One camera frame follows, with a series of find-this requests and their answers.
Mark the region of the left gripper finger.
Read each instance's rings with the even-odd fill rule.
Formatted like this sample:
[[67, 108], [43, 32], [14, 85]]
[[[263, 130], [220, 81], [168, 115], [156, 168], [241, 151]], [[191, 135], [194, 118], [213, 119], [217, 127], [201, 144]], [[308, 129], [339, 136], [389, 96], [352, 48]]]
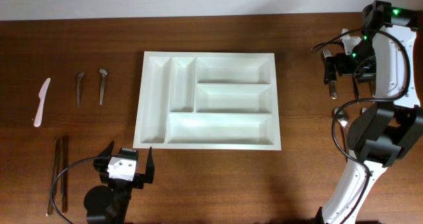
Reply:
[[109, 145], [98, 154], [98, 157], [110, 157], [114, 148], [114, 141], [111, 141]]
[[153, 148], [149, 148], [146, 166], [145, 166], [145, 176], [144, 183], [152, 184], [155, 175], [155, 165], [153, 162]]

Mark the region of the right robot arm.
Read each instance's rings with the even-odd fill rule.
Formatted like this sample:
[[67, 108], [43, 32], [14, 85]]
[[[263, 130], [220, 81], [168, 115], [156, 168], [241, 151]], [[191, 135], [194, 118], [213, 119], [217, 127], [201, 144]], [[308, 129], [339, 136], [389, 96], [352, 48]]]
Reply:
[[361, 36], [344, 29], [329, 40], [329, 44], [343, 44], [341, 54], [332, 56], [325, 42], [311, 50], [322, 52], [326, 85], [342, 75], [375, 83], [373, 97], [357, 96], [334, 112], [338, 116], [353, 104], [371, 103], [350, 123], [344, 145], [335, 143], [346, 158], [346, 168], [334, 194], [319, 208], [314, 223], [355, 223], [377, 179], [422, 136], [422, 107], [413, 66], [418, 13], [375, 0], [363, 9], [358, 30]]

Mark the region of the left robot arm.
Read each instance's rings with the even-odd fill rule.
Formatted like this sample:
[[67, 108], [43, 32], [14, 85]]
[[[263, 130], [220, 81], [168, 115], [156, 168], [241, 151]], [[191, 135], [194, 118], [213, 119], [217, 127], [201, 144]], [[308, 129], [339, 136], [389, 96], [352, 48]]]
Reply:
[[153, 183], [155, 165], [153, 150], [148, 156], [143, 174], [136, 172], [139, 151], [121, 148], [113, 155], [114, 142], [101, 151], [93, 161], [99, 173], [101, 185], [91, 188], [85, 195], [83, 205], [87, 210], [87, 223], [124, 223], [132, 190], [142, 190]]

